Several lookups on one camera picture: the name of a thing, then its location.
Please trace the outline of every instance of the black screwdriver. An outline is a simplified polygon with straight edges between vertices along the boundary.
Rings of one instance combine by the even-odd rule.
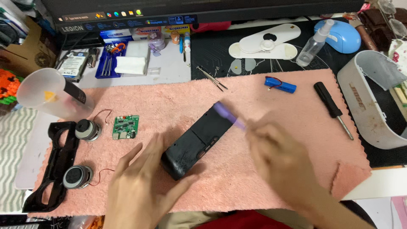
[[[341,119],[342,111],[336,106],[335,102],[332,100],[331,95],[329,94],[328,90],[326,89],[325,85],[322,82],[317,82],[314,84],[315,91],[317,91],[319,97],[324,102],[326,108],[329,111],[329,115],[332,118],[337,118],[341,123],[342,127],[349,135],[350,139],[353,140],[353,136],[346,127],[345,123]]]

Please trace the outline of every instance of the computer monitor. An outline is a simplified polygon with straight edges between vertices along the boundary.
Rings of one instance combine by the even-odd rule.
[[[42,0],[62,33],[358,11],[364,0]]]

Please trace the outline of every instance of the orange scissors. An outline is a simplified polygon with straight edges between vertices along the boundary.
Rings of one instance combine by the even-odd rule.
[[[119,43],[116,48],[112,49],[112,53],[116,54],[117,52],[120,52],[120,56],[122,56],[122,50],[126,49],[126,44],[125,43]]]

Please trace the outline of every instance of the screwdriver handle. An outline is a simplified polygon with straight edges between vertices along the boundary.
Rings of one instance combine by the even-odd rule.
[[[326,108],[329,111],[329,115],[332,118],[336,118],[342,115],[342,111],[336,106],[335,102],[332,100],[331,95],[326,89],[325,85],[322,82],[317,82],[314,84],[315,91],[317,91],[319,97],[324,102]]]

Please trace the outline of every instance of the purple brush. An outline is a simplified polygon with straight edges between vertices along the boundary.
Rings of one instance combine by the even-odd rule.
[[[241,130],[245,130],[246,128],[245,125],[239,120],[237,120],[237,118],[232,114],[232,112],[229,109],[227,109],[225,105],[223,105],[221,102],[217,101],[215,104],[213,104],[213,109],[215,109],[215,111],[218,112],[218,114],[221,117],[229,120],[231,123],[233,123]]]

